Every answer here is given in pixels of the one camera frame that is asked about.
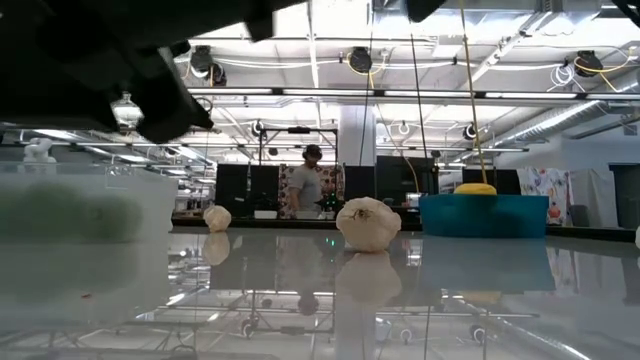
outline person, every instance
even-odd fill
[[[308,145],[302,153],[304,164],[291,174],[289,179],[289,199],[292,216],[298,211],[320,211],[316,204],[322,199],[322,185],[316,171],[318,161],[322,159],[322,150],[318,145]]]

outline black panel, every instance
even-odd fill
[[[375,167],[346,166],[345,167],[344,200],[361,197],[376,197]]]
[[[436,174],[431,172],[434,161],[429,158],[408,158],[416,172],[420,192],[437,194]],[[415,193],[415,178],[407,162],[401,157],[378,156],[376,161],[376,198],[393,199],[394,205],[406,201],[407,193]]]
[[[219,164],[216,180],[216,205],[224,206],[232,216],[246,216],[247,206],[247,165]]]
[[[251,206],[258,210],[278,210],[278,175],[280,166],[251,166]]]
[[[482,183],[482,170],[463,170],[462,182]],[[496,188],[500,195],[520,195],[520,179],[516,170],[487,170],[487,182]]]

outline reflective tabletop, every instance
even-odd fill
[[[0,244],[0,359],[640,358],[633,244],[203,230]]]

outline plastic box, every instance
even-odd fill
[[[546,196],[446,194],[420,198],[426,234],[446,237],[544,238]]]

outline yellow object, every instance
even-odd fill
[[[496,188],[489,184],[462,184],[458,186],[453,193],[467,195],[498,195]]]

